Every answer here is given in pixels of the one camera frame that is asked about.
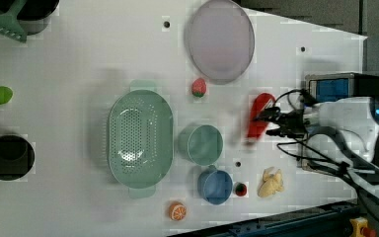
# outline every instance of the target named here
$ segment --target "small red object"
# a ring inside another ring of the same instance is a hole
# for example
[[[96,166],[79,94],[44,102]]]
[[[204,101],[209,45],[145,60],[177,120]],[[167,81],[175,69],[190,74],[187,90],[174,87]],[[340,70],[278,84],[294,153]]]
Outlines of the small red object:
[[[377,237],[375,230],[364,227],[361,229],[361,234],[365,237]]]
[[[235,193],[239,197],[243,197],[248,193],[248,188],[244,184],[239,184],[236,186]]]
[[[248,121],[248,134],[249,139],[258,140],[261,135],[264,133],[268,122],[266,121],[254,121],[254,118],[265,108],[271,107],[275,103],[275,97],[269,93],[262,93],[257,96],[254,101],[254,104],[251,108],[251,115],[249,116]]]
[[[191,91],[194,96],[203,97],[207,92],[207,84],[205,84],[205,80],[202,78],[196,79],[192,83]]]

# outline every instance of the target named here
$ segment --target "small dark object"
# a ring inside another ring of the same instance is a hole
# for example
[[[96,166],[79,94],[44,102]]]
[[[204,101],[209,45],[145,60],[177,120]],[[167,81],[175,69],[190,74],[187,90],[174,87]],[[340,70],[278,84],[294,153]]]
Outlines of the small dark object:
[[[13,181],[25,176],[35,162],[35,152],[28,141],[16,135],[0,137],[0,180]]]
[[[235,189],[235,193],[239,197],[243,197],[248,193],[248,188],[244,184],[238,184]]]

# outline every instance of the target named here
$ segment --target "clear plate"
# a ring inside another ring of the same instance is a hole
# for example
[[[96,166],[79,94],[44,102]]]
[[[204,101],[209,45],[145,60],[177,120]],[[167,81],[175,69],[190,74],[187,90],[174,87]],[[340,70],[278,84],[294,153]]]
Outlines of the clear plate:
[[[189,23],[188,40],[193,63],[219,83],[237,79],[254,55],[251,21],[230,0],[211,0],[202,5]]]

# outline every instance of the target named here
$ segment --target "black container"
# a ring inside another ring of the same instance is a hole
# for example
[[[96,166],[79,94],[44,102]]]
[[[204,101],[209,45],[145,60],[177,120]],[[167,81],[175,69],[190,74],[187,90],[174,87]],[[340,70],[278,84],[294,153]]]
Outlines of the black container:
[[[28,141],[15,135],[0,137],[0,180],[12,181],[25,176],[35,162],[35,152]]]
[[[0,13],[7,12],[15,0],[0,0]],[[28,35],[43,31],[59,0],[28,0],[17,19]]]

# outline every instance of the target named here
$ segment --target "red ball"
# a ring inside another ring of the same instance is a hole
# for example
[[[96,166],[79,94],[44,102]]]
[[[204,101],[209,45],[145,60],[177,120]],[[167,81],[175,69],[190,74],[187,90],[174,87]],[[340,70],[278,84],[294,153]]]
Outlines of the red ball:
[[[239,184],[238,186],[236,186],[235,193],[237,196],[243,197],[248,193],[248,188],[244,184]]]

